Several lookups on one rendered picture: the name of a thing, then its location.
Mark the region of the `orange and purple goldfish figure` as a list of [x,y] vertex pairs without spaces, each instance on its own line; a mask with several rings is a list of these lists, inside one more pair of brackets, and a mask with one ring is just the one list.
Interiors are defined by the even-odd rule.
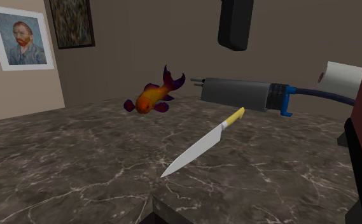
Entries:
[[167,101],[174,100],[174,97],[170,96],[169,93],[182,87],[186,81],[186,76],[183,73],[180,78],[173,80],[171,72],[165,66],[162,78],[163,85],[148,83],[135,103],[127,99],[123,104],[123,108],[128,112],[135,109],[139,114],[147,114],[151,110],[161,113],[168,111],[169,105]]

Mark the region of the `white-framed portrait wall picture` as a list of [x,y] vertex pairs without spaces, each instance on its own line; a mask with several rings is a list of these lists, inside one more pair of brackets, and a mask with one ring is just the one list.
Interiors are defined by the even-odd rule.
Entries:
[[54,68],[42,13],[0,6],[0,64],[3,71]]

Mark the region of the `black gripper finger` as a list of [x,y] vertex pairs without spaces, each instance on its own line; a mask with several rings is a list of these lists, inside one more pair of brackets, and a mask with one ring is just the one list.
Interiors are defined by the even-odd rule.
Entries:
[[221,0],[218,43],[233,51],[247,49],[254,0]]

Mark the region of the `dark-framed wall picture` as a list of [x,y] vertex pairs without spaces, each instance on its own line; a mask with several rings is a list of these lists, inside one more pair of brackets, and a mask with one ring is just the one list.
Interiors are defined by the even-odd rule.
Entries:
[[90,0],[49,0],[58,49],[95,46]]

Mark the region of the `white paper towel roll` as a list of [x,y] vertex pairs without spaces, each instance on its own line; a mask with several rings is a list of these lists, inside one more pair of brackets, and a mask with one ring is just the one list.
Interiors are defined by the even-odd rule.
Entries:
[[317,89],[355,99],[362,80],[362,67],[329,61],[317,81]]

